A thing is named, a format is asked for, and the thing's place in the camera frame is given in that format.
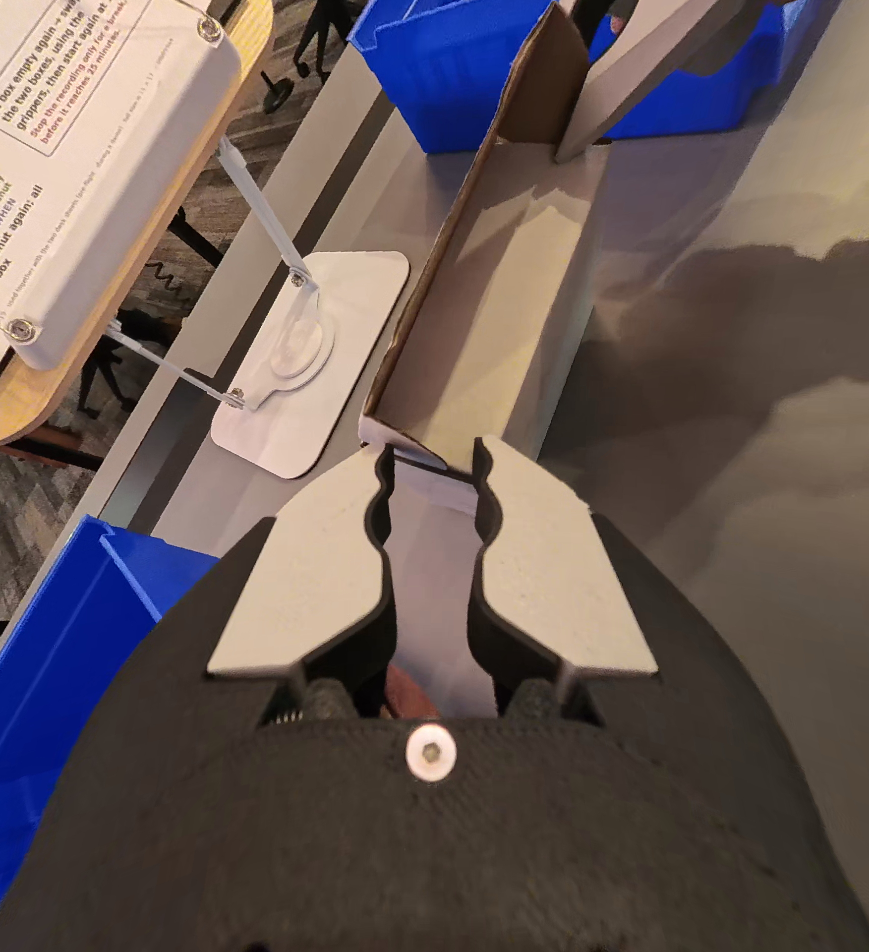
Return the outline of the clear acrylic strut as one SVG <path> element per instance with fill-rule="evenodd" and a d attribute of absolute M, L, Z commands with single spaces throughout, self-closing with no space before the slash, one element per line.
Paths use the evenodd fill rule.
<path fill-rule="evenodd" d="M 264 231 L 275 244 L 280 258 L 289 269 L 291 282 L 298 288 L 309 287 L 317 291 L 318 284 L 311 275 L 303 256 L 294 246 L 267 198 L 252 178 L 242 153 L 228 137 L 223 135 L 218 141 L 215 156 L 222 169 L 249 205 L 250 210 L 260 221 Z"/>
<path fill-rule="evenodd" d="M 113 319 L 109 322 L 105 334 L 107 338 L 113 340 L 119 344 L 119 346 L 126 350 L 132 351 L 140 357 L 145 358 L 151 363 L 154 363 L 158 367 L 167 369 L 177 378 L 209 395 L 218 403 L 229 406 L 236 410 L 245 409 L 246 405 L 241 396 L 233 392 L 220 391 L 214 388 L 211 384 L 208 384 L 202 378 L 195 376 L 192 372 L 171 363 L 167 359 L 155 354 L 152 351 L 149 351 L 142 343 L 125 334 L 122 331 L 121 325 L 117 319 Z"/>

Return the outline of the clear acrylic clip plate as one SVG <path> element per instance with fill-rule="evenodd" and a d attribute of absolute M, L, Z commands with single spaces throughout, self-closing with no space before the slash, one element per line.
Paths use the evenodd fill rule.
<path fill-rule="evenodd" d="M 39 371 L 63 362 L 240 81 L 238 51 L 196 2 L 126 2 L 102 26 L 119 50 L 49 158 L 56 191 L 34 209 L 0 317 Z"/>

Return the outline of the brown wooden crossbar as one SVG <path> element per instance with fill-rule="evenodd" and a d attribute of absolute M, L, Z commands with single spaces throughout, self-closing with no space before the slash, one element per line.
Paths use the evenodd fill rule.
<path fill-rule="evenodd" d="M 96 472 L 104 458 L 83 448 L 84 435 L 70 427 L 44 424 L 8 444 L 0 453 L 58 469 L 74 467 Z"/>

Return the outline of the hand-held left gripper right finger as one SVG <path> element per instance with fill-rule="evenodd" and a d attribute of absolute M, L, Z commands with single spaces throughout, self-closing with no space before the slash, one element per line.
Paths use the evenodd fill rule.
<path fill-rule="evenodd" d="M 468 646 L 499 700 L 530 680 L 565 704 L 588 680 L 657 676 L 588 504 L 497 436 L 475 439 L 472 462 Z"/>

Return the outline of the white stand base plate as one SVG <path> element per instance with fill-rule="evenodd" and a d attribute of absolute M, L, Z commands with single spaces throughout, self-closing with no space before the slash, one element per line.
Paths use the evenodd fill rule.
<path fill-rule="evenodd" d="M 258 411 L 221 405 L 211 425 L 215 446 L 283 480 L 319 460 L 409 273 L 407 258 L 394 251 L 316 252 L 304 261 L 318 284 L 320 315 L 334 329 L 331 355 L 305 386 L 274 393 Z M 241 364 L 231 389 L 243 397 Z"/>

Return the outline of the black floor stand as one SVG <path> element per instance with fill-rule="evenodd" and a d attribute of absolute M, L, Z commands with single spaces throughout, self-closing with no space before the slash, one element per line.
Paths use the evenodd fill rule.
<path fill-rule="evenodd" d="M 335 31 L 339 40 L 345 44 L 354 25 L 354 13 L 351 2 L 347 1 L 316 1 L 306 25 L 302 31 L 296 49 L 292 54 L 292 65 L 299 78 L 309 76 L 309 64 L 304 56 L 311 42 L 315 42 L 314 72 L 320 84 L 324 86 L 330 77 L 325 67 L 325 54 L 329 43 L 330 33 Z M 277 81 L 270 78 L 263 70 L 260 77 L 265 85 L 265 94 L 262 100 L 262 112 L 272 115 L 285 105 L 293 90 L 294 82 L 291 78 L 283 77 Z"/>

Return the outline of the blue plastic bin with tag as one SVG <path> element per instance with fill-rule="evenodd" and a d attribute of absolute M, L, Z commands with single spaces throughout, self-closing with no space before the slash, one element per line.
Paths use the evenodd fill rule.
<path fill-rule="evenodd" d="M 497 110 L 543 1 L 373 1 L 348 36 L 420 147 L 476 149 Z M 749 2 L 726 52 L 702 50 L 699 65 L 667 77 L 606 134 L 623 140 L 728 131 L 753 95 L 775 84 L 790 53 L 795 14 L 778 2 Z"/>

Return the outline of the clear acrylic bracket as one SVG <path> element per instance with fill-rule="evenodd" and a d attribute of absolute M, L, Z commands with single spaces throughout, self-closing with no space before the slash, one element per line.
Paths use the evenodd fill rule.
<path fill-rule="evenodd" d="M 333 343 L 332 323 L 319 312 L 318 286 L 309 281 L 285 285 L 236 378 L 245 408 L 258 411 L 274 393 L 305 386 L 321 372 Z"/>

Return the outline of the white cardboard box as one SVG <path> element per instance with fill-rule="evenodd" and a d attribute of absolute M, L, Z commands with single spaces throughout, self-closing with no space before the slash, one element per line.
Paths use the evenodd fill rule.
<path fill-rule="evenodd" d="M 359 421 L 395 451 L 397 673 L 421 708 L 496 716 L 467 605 L 481 541 L 473 451 L 495 436 L 536 460 L 593 310 L 610 146 L 556 155 L 589 69 L 580 30 L 547 7 L 512 63 Z"/>

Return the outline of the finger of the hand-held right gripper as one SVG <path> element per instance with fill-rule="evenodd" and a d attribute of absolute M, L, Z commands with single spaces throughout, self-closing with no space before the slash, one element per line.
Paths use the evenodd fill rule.
<path fill-rule="evenodd" d="M 673 72 L 710 75 L 748 40 L 763 1 L 641 1 L 621 17 L 617 38 L 589 68 L 558 163 L 577 157 Z"/>

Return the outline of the person's left hand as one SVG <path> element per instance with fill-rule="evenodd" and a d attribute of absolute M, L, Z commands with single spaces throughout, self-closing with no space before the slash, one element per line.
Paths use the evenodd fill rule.
<path fill-rule="evenodd" d="M 388 666 L 384 686 L 388 716 L 402 720 L 439 720 L 440 711 L 424 689 L 404 670 Z"/>

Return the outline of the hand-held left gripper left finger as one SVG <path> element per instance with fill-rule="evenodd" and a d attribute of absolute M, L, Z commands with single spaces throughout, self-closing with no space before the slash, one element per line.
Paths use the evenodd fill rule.
<path fill-rule="evenodd" d="M 342 684 L 379 716 L 397 643 L 391 562 L 391 446 L 364 446 L 298 491 L 269 535 L 207 664 L 214 679 L 297 692 Z"/>

